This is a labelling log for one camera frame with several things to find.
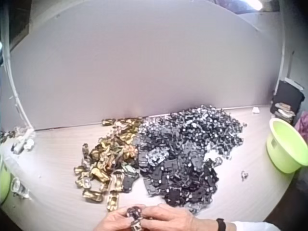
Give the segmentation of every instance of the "white pipe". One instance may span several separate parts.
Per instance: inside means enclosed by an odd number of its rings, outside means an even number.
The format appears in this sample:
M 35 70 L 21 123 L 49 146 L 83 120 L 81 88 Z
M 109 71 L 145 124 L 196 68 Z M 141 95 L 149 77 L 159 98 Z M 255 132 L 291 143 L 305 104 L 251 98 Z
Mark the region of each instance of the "white pipe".
M 25 123 L 25 125 L 28 128 L 33 128 L 28 117 L 26 116 L 23 106 L 21 105 L 20 99 L 18 97 L 18 93 L 16 91 L 16 87 L 14 84 L 14 80 L 12 77 L 11 56 L 10 56 L 10 26 L 9 26 L 9 9 L 8 8 L 9 8 L 8 4 L 4 4 L 0 12 L 1 41 L 3 43 L 3 50 L 2 50 L 3 64 L 4 64 L 5 71 L 8 75 L 12 91 L 13 91 L 16 109 L 21 119 Z

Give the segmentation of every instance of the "white sleeve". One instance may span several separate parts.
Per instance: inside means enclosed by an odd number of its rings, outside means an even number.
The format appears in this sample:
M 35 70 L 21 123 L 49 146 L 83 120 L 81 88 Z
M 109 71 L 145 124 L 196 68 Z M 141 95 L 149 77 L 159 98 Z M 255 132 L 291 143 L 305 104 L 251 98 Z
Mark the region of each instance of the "white sleeve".
M 233 222 L 236 231 L 280 231 L 276 226 L 266 222 Z

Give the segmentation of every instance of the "white plastic item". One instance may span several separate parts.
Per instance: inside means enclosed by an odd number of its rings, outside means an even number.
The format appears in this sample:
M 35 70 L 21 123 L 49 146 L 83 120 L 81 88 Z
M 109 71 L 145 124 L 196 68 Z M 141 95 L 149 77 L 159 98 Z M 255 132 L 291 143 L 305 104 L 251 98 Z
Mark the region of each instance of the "white plastic item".
M 17 142 L 17 144 L 14 147 L 14 154 L 20 154 L 22 151 L 22 148 L 24 147 L 26 141 L 29 139 L 30 135 L 34 132 L 33 128 L 29 128 L 26 133 L 24 134 L 24 136 L 22 136 L 21 138 L 19 138 L 19 141 Z
M 253 108 L 252 108 L 252 113 L 253 113 L 253 114 L 259 114 L 259 113 L 260 113 L 259 108 L 258 108 L 258 107 L 253 107 Z

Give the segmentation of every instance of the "fingers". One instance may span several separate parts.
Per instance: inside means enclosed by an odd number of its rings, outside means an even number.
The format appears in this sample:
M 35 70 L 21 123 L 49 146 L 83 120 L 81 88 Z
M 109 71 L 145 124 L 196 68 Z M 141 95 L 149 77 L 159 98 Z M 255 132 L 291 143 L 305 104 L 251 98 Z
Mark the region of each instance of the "fingers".
M 112 228 L 114 230 L 123 230 L 130 228 L 131 223 L 134 221 L 134 218 L 123 218 L 117 221 L 114 221 L 112 224 Z
M 178 210 L 177 208 L 171 207 L 170 205 L 167 205 L 167 204 L 159 204 L 158 206 L 161 207 L 161 208 L 164 208 L 166 210 L 169 210 L 169 211 L 176 211 L 176 210 Z
M 120 215 L 122 215 L 122 216 L 126 216 L 127 209 L 130 208 L 130 207 L 133 207 L 133 206 L 137 206 L 137 207 L 139 207 L 140 209 L 145 208 L 145 205 L 142 205 L 142 204 L 131 205 L 131 206 L 126 206 L 126 207 L 120 208 L 120 209 L 118 209 L 118 210 L 116 210 L 116 211 L 111 212 L 110 214 L 117 213 L 117 214 L 120 214 Z
M 150 206 L 142 210 L 142 216 L 148 218 L 155 218 L 159 220 L 169 221 L 174 218 L 173 214 L 170 211 L 161 208 L 159 206 Z
M 160 221 L 160 220 L 147 220 L 142 219 L 140 221 L 140 224 L 143 228 L 151 230 L 151 231 L 167 231 L 167 222 L 166 221 Z

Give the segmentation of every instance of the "white wall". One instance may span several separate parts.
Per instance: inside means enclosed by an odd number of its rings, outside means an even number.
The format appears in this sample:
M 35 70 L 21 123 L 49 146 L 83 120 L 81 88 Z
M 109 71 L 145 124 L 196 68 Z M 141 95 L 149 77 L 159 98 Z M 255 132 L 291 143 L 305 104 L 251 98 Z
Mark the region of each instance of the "white wall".
M 255 27 L 189 0 L 86 1 L 34 28 L 12 52 L 17 91 L 35 128 L 201 103 L 266 104 L 279 63 L 280 49 Z M 18 124 L 9 97 L 0 102 L 4 128 Z
M 238 15 L 255 26 L 278 49 L 282 48 L 282 19 L 280 12 L 255 12 Z

